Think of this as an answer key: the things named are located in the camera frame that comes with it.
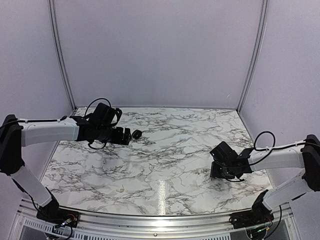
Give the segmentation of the black earbud charging case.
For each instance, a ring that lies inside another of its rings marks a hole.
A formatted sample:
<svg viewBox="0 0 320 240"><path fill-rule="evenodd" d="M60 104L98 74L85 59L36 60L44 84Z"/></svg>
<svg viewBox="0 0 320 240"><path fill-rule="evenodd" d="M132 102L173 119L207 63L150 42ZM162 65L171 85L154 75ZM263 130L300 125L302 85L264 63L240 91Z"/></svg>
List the black earbud charging case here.
<svg viewBox="0 0 320 240"><path fill-rule="evenodd" d="M141 136L142 136L142 131L141 130L135 130L132 133L132 138L135 139L135 140L139 139Z"/></svg>

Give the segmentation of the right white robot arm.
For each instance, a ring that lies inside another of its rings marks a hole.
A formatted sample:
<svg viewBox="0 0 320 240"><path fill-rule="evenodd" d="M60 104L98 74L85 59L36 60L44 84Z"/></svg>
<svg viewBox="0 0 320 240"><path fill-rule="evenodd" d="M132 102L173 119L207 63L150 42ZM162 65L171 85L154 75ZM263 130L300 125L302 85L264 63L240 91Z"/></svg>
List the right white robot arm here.
<svg viewBox="0 0 320 240"><path fill-rule="evenodd" d="M320 140L309 134L304 140L282 146L245 148L237 153L222 141L209 153L210 177L241 182L244 174L280 168L298 168L300 173L274 189L259 194L247 219L258 224L274 208L320 190Z"/></svg>

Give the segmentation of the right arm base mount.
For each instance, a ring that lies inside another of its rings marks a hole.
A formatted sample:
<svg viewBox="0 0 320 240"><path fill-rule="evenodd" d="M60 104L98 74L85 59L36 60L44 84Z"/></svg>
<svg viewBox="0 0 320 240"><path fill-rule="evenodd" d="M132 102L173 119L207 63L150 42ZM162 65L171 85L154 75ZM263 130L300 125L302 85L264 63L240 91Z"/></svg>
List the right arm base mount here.
<svg viewBox="0 0 320 240"><path fill-rule="evenodd" d="M250 210L234 212L229 217L233 228L245 228L250 240L263 240L273 225L273 213L263 205L263 197L267 191L259 194Z"/></svg>

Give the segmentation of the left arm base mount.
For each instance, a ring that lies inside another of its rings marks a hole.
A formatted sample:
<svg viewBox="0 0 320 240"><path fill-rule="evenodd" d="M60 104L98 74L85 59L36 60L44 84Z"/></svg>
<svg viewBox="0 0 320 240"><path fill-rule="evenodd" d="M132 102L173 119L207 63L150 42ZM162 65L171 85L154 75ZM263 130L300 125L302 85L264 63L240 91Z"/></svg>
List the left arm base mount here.
<svg viewBox="0 0 320 240"><path fill-rule="evenodd" d="M46 235L49 240L70 240L73 237L74 228L78 226L80 217L78 211L60 208L59 203L54 199L45 206L36 206L34 202L32 202L32 204L37 211L36 217L38 219L54 224L52 229L53 233L58 229L69 230L69 234L65 238L61 236L53 237L52 235Z"/></svg>

